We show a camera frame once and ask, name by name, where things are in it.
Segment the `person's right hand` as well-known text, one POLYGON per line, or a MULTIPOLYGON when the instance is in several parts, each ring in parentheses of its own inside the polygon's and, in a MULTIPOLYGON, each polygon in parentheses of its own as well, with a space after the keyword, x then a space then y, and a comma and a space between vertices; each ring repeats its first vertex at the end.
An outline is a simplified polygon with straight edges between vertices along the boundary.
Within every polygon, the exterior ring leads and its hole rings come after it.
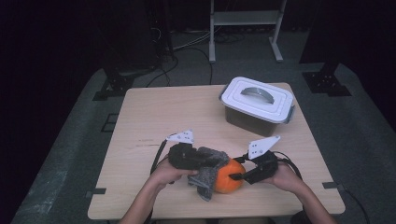
POLYGON ((284 162, 280 162, 275 174, 264 179, 263 183, 272 184, 279 189, 291 192, 295 195, 301 195, 306 189, 304 181, 284 162))

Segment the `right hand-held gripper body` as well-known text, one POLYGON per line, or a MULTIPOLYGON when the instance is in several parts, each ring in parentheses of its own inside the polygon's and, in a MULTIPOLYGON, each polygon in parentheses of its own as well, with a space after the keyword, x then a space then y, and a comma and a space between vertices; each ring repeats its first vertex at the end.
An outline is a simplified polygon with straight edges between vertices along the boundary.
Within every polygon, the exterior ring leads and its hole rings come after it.
POLYGON ((256 164, 256 167, 247 172, 247 182, 254 184, 273 176, 277 170, 277 157, 270 150, 278 141, 280 136, 267 137, 249 143, 247 157, 256 164))

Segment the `orange plush toy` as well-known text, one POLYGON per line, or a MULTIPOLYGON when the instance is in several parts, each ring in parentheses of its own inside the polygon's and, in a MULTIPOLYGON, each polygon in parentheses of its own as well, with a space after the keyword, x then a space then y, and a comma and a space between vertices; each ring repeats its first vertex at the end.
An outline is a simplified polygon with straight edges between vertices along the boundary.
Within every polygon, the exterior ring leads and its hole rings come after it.
POLYGON ((223 194, 236 191, 243 185, 244 180, 233 180, 230 175, 244 174, 245 172, 246 169, 241 163, 230 159, 225 166, 218 170, 214 191, 223 194))

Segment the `grey cloth pouch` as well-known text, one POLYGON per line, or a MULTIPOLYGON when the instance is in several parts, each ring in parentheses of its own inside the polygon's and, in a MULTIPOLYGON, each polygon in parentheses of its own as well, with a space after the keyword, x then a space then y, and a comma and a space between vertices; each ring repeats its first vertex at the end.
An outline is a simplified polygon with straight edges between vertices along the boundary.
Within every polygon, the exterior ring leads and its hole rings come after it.
POLYGON ((209 202, 214 192, 215 181, 217 179, 218 170, 225 166, 230 158, 224 151, 218 151, 209 147, 199 147, 199 152, 213 153, 219 155, 217 160, 207 161, 218 161, 218 165, 215 167, 202 167, 198 169, 197 175, 190 175, 188 177, 188 184, 195 186, 198 195, 206 202, 209 202))

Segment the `white metal stand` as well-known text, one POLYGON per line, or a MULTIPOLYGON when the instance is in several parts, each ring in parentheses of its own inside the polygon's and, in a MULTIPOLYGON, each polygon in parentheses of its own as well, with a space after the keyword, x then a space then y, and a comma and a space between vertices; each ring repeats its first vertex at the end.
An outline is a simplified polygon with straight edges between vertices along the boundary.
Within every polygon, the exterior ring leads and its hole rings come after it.
POLYGON ((208 60, 211 63, 216 61, 215 28, 220 26, 244 26, 244 25, 274 25, 275 30, 268 38, 275 59, 278 63, 283 62, 283 56, 277 44, 279 31, 283 21, 288 0, 281 0, 277 10, 261 11, 216 11, 215 0, 210 0, 210 23, 209 23, 209 44, 208 60))

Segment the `storage box with white lid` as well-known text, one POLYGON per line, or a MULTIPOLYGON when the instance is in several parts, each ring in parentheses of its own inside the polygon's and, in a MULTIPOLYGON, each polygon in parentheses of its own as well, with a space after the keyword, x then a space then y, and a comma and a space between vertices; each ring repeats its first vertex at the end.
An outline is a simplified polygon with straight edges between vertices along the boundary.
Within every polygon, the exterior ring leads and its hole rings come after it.
POLYGON ((225 118, 249 132, 271 136, 294 114, 294 96, 288 90, 247 77, 235 77, 219 94, 225 118))

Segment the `black tape strip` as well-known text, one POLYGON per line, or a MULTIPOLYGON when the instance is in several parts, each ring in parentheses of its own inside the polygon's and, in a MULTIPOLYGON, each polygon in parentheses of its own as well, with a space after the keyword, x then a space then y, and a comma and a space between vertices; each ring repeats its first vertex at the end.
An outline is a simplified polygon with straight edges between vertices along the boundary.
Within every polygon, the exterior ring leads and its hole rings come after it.
POLYGON ((339 184, 339 183, 336 183, 336 182, 323 182, 322 186, 325 189, 337 189, 339 191, 344 191, 345 190, 345 187, 342 184, 339 184))
POLYGON ((85 197, 86 198, 91 198, 93 195, 102 195, 102 194, 106 194, 106 188, 98 188, 98 189, 92 189, 86 192, 85 197))

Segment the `person's left hand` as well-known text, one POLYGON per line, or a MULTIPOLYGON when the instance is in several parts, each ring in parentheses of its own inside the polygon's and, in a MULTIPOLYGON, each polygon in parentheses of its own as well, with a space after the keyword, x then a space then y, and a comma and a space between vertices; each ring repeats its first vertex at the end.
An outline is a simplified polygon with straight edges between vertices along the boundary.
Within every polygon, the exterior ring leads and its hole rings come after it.
POLYGON ((197 175, 196 170, 183 170, 175 168, 168 159, 163 159, 150 175, 149 180, 157 187, 164 188, 168 184, 178 181, 183 175, 197 175))

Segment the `dark equipment stand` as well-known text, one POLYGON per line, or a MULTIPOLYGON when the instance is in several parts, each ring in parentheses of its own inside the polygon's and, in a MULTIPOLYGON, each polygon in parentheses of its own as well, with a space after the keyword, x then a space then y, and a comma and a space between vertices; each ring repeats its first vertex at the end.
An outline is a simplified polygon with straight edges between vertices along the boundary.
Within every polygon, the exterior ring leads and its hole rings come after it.
POLYGON ((148 24, 156 50, 161 55, 175 59, 171 36, 171 13, 169 0, 145 0, 148 24))

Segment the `black floor tape square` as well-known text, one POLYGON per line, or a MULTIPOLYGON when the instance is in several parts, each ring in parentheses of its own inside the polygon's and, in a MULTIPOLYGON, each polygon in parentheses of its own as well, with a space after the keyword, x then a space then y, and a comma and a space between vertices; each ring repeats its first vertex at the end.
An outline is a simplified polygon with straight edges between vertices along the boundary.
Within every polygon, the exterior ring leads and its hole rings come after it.
POLYGON ((118 121, 118 113, 109 113, 106 117, 105 123, 101 128, 102 133, 113 133, 118 121))

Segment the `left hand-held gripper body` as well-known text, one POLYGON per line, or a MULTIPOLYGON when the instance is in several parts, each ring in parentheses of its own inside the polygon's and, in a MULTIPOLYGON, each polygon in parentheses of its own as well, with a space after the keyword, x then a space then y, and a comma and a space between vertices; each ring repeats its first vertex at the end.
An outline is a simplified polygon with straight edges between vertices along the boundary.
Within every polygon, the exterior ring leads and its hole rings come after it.
POLYGON ((183 170, 198 170, 200 168, 201 159, 197 149, 192 146, 194 143, 192 130, 170 134, 166 140, 175 142, 168 152, 168 160, 174 167, 183 170))

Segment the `black stand base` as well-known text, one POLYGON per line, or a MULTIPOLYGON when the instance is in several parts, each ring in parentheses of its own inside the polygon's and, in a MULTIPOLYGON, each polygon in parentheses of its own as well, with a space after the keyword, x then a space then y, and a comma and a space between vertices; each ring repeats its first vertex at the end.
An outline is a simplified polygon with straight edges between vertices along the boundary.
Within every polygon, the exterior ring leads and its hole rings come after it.
POLYGON ((304 80, 312 93, 326 93, 330 97, 350 96, 348 88, 335 76, 338 63, 325 63, 319 71, 303 72, 304 80))
POLYGON ((94 101, 105 101, 109 97, 121 97, 132 88, 134 77, 122 75, 114 66, 105 66, 103 68, 106 79, 102 88, 93 96, 94 101))

